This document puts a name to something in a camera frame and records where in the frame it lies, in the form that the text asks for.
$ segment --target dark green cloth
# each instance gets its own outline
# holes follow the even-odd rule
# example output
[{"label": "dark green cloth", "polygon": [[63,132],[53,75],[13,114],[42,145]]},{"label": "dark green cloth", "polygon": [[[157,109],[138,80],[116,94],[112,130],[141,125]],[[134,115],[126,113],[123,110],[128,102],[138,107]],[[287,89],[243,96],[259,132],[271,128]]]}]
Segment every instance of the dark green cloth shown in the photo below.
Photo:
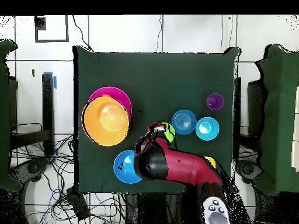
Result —
[{"label": "dark green cloth", "polygon": [[[232,154],[232,101],[234,59],[239,49],[227,54],[154,54],[95,53],[82,47],[78,52],[79,104],[79,192],[166,192],[180,193],[183,187],[167,181],[142,180],[124,184],[114,175],[116,156],[145,135],[147,125],[156,121],[171,123],[180,109],[194,112],[197,120],[215,118],[220,133],[212,141],[199,139],[193,131],[177,134],[178,149],[216,159],[230,175]],[[129,96],[133,106],[133,129],[130,136],[116,146],[103,147],[84,133],[81,114],[89,96],[98,88],[115,86]],[[211,93],[221,93],[224,107],[209,110],[205,101]]]},{"label": "dark green cloth", "polygon": [[6,55],[16,49],[16,44],[10,40],[0,40],[0,188],[8,191],[19,191],[20,182],[8,174],[11,146],[11,103],[9,101],[8,69],[5,64]]},{"label": "dark green cloth", "polygon": [[291,167],[299,53],[271,45],[258,65],[262,69],[268,96],[260,138],[260,164],[265,172],[255,180],[255,184],[269,196],[280,191],[299,192],[299,173]]}]

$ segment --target grout line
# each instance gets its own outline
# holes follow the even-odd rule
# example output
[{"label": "grout line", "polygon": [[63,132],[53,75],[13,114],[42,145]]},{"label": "grout line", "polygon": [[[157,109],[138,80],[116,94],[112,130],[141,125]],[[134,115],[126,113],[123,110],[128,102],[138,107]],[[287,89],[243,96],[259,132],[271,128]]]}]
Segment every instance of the grout line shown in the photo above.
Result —
[{"label": "grout line", "polygon": [[[15,16],[15,43],[16,43],[16,16]],[[15,60],[14,61],[15,61],[15,77],[16,77],[16,49],[15,49]],[[19,165],[18,151],[19,151],[19,149],[16,149],[16,165],[17,166]]]},{"label": "grout line", "polygon": [[45,60],[25,60],[25,59],[20,59],[20,60],[16,60],[16,56],[15,56],[15,60],[7,60],[8,62],[11,61],[16,61],[16,62],[72,62],[73,60],[50,60],[50,59],[45,59]]},{"label": "grout line", "polygon": [[87,23],[88,23],[88,46],[89,46],[89,15],[87,15]]},{"label": "grout line", "polygon": [[164,15],[162,15],[162,52],[163,52],[163,37],[164,37]]},{"label": "grout line", "polygon": [[239,62],[244,62],[244,63],[252,63],[252,64],[254,64],[255,63],[255,61],[239,61]]},{"label": "grout line", "polygon": [[[89,193],[88,195],[89,195],[88,202],[89,202],[89,213],[90,213],[91,212],[91,194]],[[91,215],[89,216],[89,224],[91,224]]]},{"label": "grout line", "polygon": [[236,47],[238,47],[237,41],[238,41],[238,15],[236,16]]},{"label": "grout line", "polygon": [[53,135],[73,135],[74,133],[53,133]]},{"label": "grout line", "polygon": [[[90,203],[91,199],[89,199],[89,204],[88,206],[98,206],[98,207],[103,207],[103,206],[110,206],[110,204],[91,204]],[[49,206],[49,204],[25,204],[25,206]]]}]

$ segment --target orange bowl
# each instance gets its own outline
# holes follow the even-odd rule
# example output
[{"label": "orange bowl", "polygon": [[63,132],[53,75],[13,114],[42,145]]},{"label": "orange bowl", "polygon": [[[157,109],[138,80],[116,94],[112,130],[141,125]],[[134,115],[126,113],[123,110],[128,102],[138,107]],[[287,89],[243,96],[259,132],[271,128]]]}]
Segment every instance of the orange bowl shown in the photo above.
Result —
[{"label": "orange bowl", "polygon": [[128,133],[126,109],[111,97],[98,97],[83,109],[82,127],[87,136],[102,146],[119,144]]}]

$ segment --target floor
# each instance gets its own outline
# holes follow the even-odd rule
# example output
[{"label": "floor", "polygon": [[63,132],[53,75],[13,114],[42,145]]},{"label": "floor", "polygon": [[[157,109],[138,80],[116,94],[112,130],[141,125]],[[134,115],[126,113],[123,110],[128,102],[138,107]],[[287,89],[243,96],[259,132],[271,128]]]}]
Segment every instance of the floor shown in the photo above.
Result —
[{"label": "floor", "polygon": [[[254,62],[263,58],[268,44],[281,44],[290,51],[299,50],[297,15],[164,15],[163,39],[160,33],[160,15],[74,16],[74,19],[82,30],[84,41],[95,51],[151,53],[163,49],[169,53],[223,53],[228,47],[239,47],[242,50],[238,66],[238,76],[242,78],[241,125],[244,126],[241,127],[241,132],[245,134],[248,126],[246,86],[248,82],[260,78]],[[19,124],[42,123],[41,75],[52,72],[57,77],[57,88],[54,89],[55,141],[63,140],[73,133],[72,46],[86,46],[74,19],[68,16],[69,42],[35,43],[33,16],[0,16],[0,39],[11,39],[18,45],[18,49],[7,56],[6,64],[10,75],[16,76],[19,82]],[[65,39],[65,16],[46,16],[46,23],[47,30],[39,31],[39,39]],[[22,125],[19,132],[39,128],[39,125]],[[15,150],[15,156],[17,152],[18,158],[13,158],[11,166],[26,160],[27,156],[21,154],[24,153],[23,150]],[[67,144],[60,148],[59,153],[72,155]],[[60,165],[63,161],[66,158],[55,162]],[[73,165],[67,164],[66,170],[71,172]],[[51,188],[56,189],[58,180],[52,165],[48,166],[45,175]],[[73,173],[64,173],[63,177],[66,188],[73,185]],[[236,182],[244,205],[253,218],[253,189],[244,184],[238,175]],[[45,176],[40,181],[29,184],[25,203],[30,224],[40,223],[43,212],[55,202],[55,195],[53,197]],[[111,194],[90,193],[86,195],[86,199],[94,215],[116,213],[116,208],[110,207],[113,202]],[[62,212],[60,218],[65,218],[65,213]],[[91,223],[86,221],[86,224],[101,224],[103,221],[95,218]],[[70,224],[68,220],[50,218],[44,219],[44,222]],[[71,222],[85,224],[84,221],[78,223],[77,219],[72,219]],[[119,214],[112,217],[112,222],[118,224]]]}]

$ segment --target blue cup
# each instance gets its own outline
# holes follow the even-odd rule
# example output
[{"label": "blue cup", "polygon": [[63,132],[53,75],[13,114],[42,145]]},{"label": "blue cup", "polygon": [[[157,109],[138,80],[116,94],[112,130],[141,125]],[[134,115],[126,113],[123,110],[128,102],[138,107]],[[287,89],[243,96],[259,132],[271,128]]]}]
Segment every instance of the blue cup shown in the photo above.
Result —
[{"label": "blue cup", "polygon": [[171,119],[171,125],[175,132],[181,135],[187,135],[194,131],[196,126],[196,117],[189,110],[177,111]]}]

